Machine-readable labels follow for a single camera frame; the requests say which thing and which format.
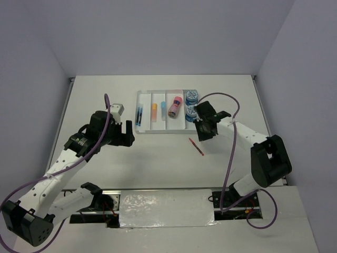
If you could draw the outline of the blue jar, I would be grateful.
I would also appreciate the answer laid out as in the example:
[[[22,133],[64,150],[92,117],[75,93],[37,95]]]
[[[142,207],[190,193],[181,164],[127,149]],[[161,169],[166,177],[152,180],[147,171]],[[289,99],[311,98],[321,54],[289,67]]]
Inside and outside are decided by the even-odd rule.
[[[197,112],[194,105],[189,105],[185,110],[185,119],[188,122],[193,122],[197,118]]]
[[[197,90],[188,90],[185,96],[186,105],[196,105],[199,100],[199,94]]]

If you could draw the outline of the red pen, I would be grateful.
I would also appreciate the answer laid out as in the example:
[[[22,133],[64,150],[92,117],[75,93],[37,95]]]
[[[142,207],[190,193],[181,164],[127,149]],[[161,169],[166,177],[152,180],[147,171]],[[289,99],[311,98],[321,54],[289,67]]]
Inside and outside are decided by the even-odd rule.
[[[189,141],[192,143],[192,145],[197,149],[197,151],[202,155],[204,156],[204,153],[202,152],[202,150],[196,145],[196,143],[191,139],[189,138]]]

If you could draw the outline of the teal pen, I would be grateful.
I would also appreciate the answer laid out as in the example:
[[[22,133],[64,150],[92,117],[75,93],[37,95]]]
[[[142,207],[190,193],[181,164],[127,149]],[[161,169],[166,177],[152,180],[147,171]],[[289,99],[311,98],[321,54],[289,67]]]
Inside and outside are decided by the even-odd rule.
[[[139,124],[141,111],[142,111],[142,107],[141,107],[141,106],[138,106],[138,107],[137,107],[137,113],[136,113],[135,126],[138,126],[138,124]]]

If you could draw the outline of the pink tube of markers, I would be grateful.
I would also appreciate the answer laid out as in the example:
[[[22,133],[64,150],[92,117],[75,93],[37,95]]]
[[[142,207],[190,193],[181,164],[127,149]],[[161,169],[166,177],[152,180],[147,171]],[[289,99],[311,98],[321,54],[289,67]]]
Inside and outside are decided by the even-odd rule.
[[[179,109],[182,103],[182,98],[180,96],[176,96],[173,100],[172,105],[170,106],[167,115],[170,118],[176,118],[178,113],[179,113]]]

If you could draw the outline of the dark blue pen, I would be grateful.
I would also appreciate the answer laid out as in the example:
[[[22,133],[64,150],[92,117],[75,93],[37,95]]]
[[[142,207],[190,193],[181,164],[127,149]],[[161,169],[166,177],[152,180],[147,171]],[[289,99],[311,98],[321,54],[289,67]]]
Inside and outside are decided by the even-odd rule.
[[[142,123],[143,109],[144,109],[144,106],[141,106],[140,107],[140,114],[139,114],[139,121],[138,121],[139,126],[141,126],[141,123]]]

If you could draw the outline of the blue highlighter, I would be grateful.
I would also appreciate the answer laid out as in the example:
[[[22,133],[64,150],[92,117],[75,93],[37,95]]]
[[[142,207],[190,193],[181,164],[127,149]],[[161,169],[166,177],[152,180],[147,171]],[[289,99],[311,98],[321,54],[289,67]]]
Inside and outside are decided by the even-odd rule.
[[[162,119],[162,121],[165,121],[165,119],[166,119],[166,108],[161,109],[161,119]]]

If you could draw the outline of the orange highlighter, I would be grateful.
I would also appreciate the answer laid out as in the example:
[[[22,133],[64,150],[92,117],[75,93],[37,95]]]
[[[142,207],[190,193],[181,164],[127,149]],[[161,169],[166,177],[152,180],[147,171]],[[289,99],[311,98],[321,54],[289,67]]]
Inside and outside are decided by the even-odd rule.
[[[151,107],[151,122],[156,122],[157,120],[157,110],[152,110]]]

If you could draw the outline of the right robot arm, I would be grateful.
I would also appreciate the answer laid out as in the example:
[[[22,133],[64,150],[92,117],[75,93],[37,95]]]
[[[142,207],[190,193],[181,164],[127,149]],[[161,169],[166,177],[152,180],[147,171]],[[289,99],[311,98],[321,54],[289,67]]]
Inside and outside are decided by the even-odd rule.
[[[229,173],[226,174],[220,196],[220,210],[227,212],[241,206],[247,198],[285,177],[292,171],[292,165],[282,138],[258,133],[232,117],[225,111],[216,112],[208,101],[195,107],[197,119],[193,121],[200,142],[217,135],[232,137],[232,151],[229,167],[234,159],[235,148],[240,146],[250,151],[250,172],[232,183],[226,190]]]

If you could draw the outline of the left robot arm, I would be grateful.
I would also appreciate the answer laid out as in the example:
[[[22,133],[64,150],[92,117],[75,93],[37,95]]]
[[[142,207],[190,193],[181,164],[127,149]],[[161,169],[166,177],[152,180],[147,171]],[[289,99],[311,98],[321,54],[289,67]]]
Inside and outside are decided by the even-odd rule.
[[[135,137],[132,121],[125,122],[122,133],[121,114],[96,111],[90,122],[70,136],[55,163],[42,180],[33,183],[29,192],[19,200],[6,200],[1,207],[9,231],[32,245],[40,246],[52,233],[54,226],[73,213],[104,205],[114,206],[113,199],[93,183],[87,182],[66,197],[57,200],[70,179],[105,145],[130,147]]]

